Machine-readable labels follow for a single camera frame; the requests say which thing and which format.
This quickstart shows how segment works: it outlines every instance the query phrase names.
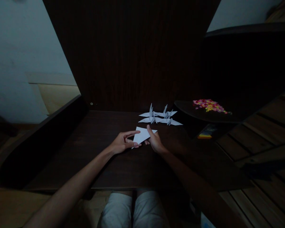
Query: leg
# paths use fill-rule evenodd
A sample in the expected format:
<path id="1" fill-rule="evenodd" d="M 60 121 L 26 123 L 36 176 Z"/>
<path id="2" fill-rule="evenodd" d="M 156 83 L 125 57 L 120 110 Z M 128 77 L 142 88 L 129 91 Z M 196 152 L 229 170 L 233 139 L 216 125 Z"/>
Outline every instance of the leg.
<path id="1" fill-rule="evenodd" d="M 113 191 L 102 211 L 100 227 L 131 227 L 132 192 Z"/>
<path id="2" fill-rule="evenodd" d="M 137 192 L 134 210 L 134 228 L 169 227 L 166 213 L 157 192 Z"/>

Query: left hand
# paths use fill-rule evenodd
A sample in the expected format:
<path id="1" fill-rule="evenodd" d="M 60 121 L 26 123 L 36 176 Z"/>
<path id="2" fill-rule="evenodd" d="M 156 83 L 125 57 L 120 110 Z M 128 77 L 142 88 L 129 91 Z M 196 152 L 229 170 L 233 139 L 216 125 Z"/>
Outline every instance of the left hand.
<path id="1" fill-rule="evenodd" d="M 131 136 L 134 136 L 135 134 L 140 133 L 140 131 L 127 131 L 127 132 L 120 132 L 116 139 L 109 145 L 110 150 L 114 154 L 119 154 L 121 152 L 124 152 L 127 148 L 138 148 L 142 144 L 137 144 L 137 142 L 133 142 L 131 139 L 128 139 Z"/>

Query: dark wooden table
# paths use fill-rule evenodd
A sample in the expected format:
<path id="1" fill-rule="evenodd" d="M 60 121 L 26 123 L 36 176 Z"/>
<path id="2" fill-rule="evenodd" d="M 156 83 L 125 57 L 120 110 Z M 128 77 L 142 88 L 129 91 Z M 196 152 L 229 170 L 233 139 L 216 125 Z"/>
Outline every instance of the dark wooden table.
<path id="1" fill-rule="evenodd" d="M 24 188 L 56 190 L 83 168 L 119 132 L 146 128 L 140 113 L 89 111 L 62 148 Z M 250 187 L 248 178 L 209 140 L 191 141 L 182 126 L 153 124 L 163 144 L 217 191 Z M 127 150 L 114 156 L 91 185 L 92 189 L 181 189 L 182 185 L 151 146 Z"/>

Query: paper crane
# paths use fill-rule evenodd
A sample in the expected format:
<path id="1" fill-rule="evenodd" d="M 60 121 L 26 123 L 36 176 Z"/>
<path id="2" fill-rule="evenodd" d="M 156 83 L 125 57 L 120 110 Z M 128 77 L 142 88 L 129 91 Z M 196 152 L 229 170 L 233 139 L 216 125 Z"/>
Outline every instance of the paper crane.
<path id="1" fill-rule="evenodd" d="M 146 128 L 136 127 L 136 130 L 139 130 L 140 133 L 134 135 L 133 142 L 140 144 L 143 141 L 145 141 L 146 139 L 150 138 L 150 134 Z"/>
<path id="2" fill-rule="evenodd" d="M 154 112 L 155 113 L 155 116 L 161 116 L 161 117 L 163 117 L 164 119 L 166 119 L 166 118 L 168 118 L 168 116 L 170 115 L 170 116 L 173 116 L 175 113 L 177 113 L 177 111 L 171 111 L 171 112 L 166 112 L 166 110 L 167 110 L 167 107 L 168 107 L 168 105 L 166 105 L 165 106 L 165 109 L 164 109 L 164 111 L 163 112 Z"/>
<path id="3" fill-rule="evenodd" d="M 160 122 L 162 120 L 159 117 L 155 117 L 155 112 L 153 112 L 152 103 L 151 103 L 149 112 L 143 113 L 143 114 L 141 114 L 139 116 L 147 117 L 147 118 L 144 118 L 141 121 L 139 121 L 139 123 L 151 123 L 151 124 L 153 124 L 154 121 L 156 123 L 158 123 L 158 122 Z"/>
<path id="4" fill-rule="evenodd" d="M 171 112 L 169 112 L 167 118 L 161 119 L 161 123 L 166 123 L 167 125 L 171 125 L 171 124 L 172 124 L 172 125 L 182 125 L 181 123 L 179 123 L 179 122 L 173 120 L 173 119 L 171 118 L 172 115 L 173 115 L 173 109 L 172 109 Z"/>

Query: white wall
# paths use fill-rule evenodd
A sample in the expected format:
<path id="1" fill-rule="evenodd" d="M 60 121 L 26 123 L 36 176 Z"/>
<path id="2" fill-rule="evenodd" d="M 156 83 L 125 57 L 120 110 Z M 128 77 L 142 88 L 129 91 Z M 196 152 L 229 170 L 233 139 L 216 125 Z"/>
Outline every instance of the white wall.
<path id="1" fill-rule="evenodd" d="M 208 32 L 248 24 L 264 23 L 271 7 L 281 0 L 221 0 Z"/>
<path id="2" fill-rule="evenodd" d="M 42 0 L 0 0 L 0 115 L 39 123 L 25 72 L 72 73 Z"/>

